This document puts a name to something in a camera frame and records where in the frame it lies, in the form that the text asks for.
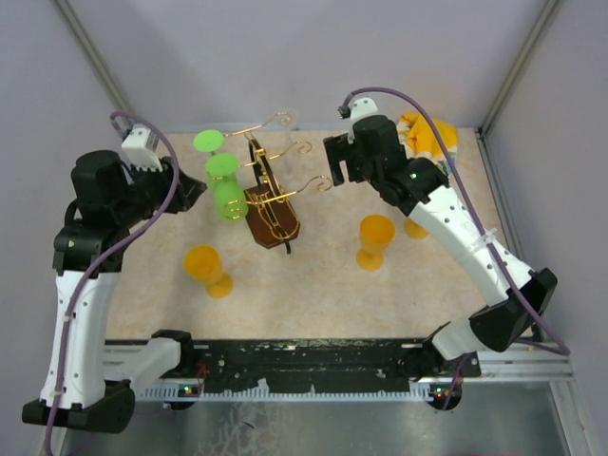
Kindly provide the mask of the green wine glass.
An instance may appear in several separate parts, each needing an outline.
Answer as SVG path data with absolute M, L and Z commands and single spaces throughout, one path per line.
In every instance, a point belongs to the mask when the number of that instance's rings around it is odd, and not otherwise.
M 225 135 L 217 129 L 205 129 L 199 132 L 193 140 L 194 149 L 207 159 L 214 157 L 222 148 Z
M 237 180 L 238 159 L 233 154 L 217 153 L 205 164 L 207 185 L 211 190 L 218 214 L 227 221 L 244 219 L 248 203 Z

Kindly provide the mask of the green wine glass front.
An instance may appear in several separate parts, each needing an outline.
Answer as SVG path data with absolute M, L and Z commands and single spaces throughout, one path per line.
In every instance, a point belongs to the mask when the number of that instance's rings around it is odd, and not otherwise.
M 222 148 L 225 135 L 217 129 L 205 129 L 199 132 L 193 140 L 194 149 L 207 159 L 214 157 Z

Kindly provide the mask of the clear wine glass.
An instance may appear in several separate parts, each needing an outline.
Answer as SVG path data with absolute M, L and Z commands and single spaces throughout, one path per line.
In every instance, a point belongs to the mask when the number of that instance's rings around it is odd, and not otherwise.
M 275 120 L 282 131 L 283 145 L 290 146 L 294 142 L 293 132 L 297 128 L 297 110 L 292 107 L 281 108 L 277 111 Z

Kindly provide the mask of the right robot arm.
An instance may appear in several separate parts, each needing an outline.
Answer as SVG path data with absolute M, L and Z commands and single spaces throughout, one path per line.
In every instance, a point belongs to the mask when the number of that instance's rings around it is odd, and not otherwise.
M 458 357 L 482 349 L 506 351 L 542 314 L 558 279 L 535 271 L 484 227 L 427 158 L 410 158 L 395 122 L 380 114 L 356 122 L 351 131 L 324 139 L 334 184 L 365 181 L 387 204 L 428 231 L 469 275 L 484 299 L 471 316 L 449 322 L 430 338 L 426 368 L 447 375 Z

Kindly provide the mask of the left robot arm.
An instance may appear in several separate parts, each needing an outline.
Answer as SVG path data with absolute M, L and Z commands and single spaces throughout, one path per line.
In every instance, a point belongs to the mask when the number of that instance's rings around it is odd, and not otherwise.
M 198 364 L 189 332 L 158 330 L 134 358 L 104 367 L 108 311 L 131 228 L 159 212 L 186 212 L 206 191 L 170 158 L 160 169 L 126 169 L 118 153 L 81 156 L 71 171 L 76 198 L 54 239 L 57 317 L 40 396 L 22 408 L 25 424 L 122 432 L 137 397 L 162 376 L 191 374 Z

